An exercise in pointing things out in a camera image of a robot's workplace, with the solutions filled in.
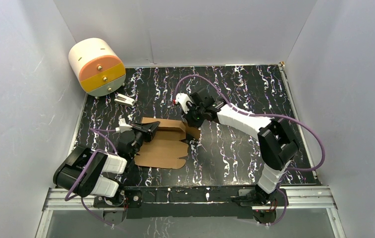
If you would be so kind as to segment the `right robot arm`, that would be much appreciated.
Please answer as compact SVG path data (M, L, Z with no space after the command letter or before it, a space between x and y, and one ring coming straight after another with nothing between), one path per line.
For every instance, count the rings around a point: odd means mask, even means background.
M281 177L299 150L289 122L274 116L260 122L250 112L215 100L204 89L190 95L178 93L174 103L182 108L182 116L190 127L200 128L207 120L233 127L258 141L265 164L257 183L256 198L260 204L270 205L276 198Z

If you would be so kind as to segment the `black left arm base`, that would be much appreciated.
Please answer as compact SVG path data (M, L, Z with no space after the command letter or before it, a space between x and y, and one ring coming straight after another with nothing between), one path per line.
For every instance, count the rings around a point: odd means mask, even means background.
M114 226L121 224L127 217L129 209L142 206L142 187L120 184L113 197L94 195L94 208L102 209L101 218Z

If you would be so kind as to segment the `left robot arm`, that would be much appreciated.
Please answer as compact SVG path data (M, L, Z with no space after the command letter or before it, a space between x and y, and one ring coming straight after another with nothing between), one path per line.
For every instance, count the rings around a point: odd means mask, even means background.
M107 139L112 151L76 146L56 170L54 184L68 191L66 200L97 195L106 197L112 206L120 206L125 200L120 182L102 174L122 175L127 172L143 144L154 139L159 125L159 121L128 124L125 119L120 119L115 128L119 133L117 144Z

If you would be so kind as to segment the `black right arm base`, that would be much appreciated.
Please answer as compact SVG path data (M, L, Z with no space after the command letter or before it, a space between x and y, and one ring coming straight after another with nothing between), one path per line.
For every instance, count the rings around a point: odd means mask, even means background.
M254 190L240 189L231 201L242 207L262 206L262 209L253 211L253 217L258 224L266 227L280 222L289 205L286 191L279 187L271 193L266 193L258 186Z

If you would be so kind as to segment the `brown cardboard box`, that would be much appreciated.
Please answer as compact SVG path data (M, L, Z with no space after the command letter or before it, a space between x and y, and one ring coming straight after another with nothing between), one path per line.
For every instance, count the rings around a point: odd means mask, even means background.
M159 122L160 124L151 142L144 142L134 157L135 164L141 167L176 170L185 166L188 144L184 140L187 135L199 139L200 130L190 127L181 120L142 118L142 123L149 122Z

